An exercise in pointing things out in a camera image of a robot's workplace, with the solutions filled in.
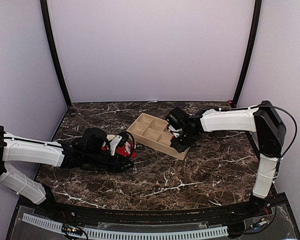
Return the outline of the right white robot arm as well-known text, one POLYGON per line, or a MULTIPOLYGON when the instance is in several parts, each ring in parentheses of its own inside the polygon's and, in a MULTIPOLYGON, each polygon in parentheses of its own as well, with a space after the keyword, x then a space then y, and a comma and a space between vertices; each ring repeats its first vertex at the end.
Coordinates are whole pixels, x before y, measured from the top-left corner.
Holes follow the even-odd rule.
POLYGON ((202 133, 216 131, 256 133, 259 166, 252 189, 252 196, 255 198, 245 205, 245 213, 250 217, 256 217, 265 208, 262 199, 268 196, 272 184, 278 177, 280 162, 286 154, 282 148, 287 127, 279 111, 287 114, 294 125, 297 125, 291 113, 272 105, 268 100, 248 107, 202 109, 194 114, 188 114, 176 107, 164 119, 168 123, 168 131, 173 134, 170 145, 179 153, 188 149, 202 133))

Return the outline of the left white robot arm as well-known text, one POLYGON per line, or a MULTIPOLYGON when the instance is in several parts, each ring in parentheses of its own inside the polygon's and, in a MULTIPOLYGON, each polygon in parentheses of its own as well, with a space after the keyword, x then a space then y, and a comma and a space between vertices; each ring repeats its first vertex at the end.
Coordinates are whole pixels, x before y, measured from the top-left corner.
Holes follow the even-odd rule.
POLYGON ((105 131, 93 127, 72 142, 40 141, 13 135, 0 125, 0 184, 40 206, 48 217, 57 218, 61 208, 50 188, 27 177, 12 162, 121 173, 134 166, 135 148, 133 135, 126 131, 108 139, 105 131))

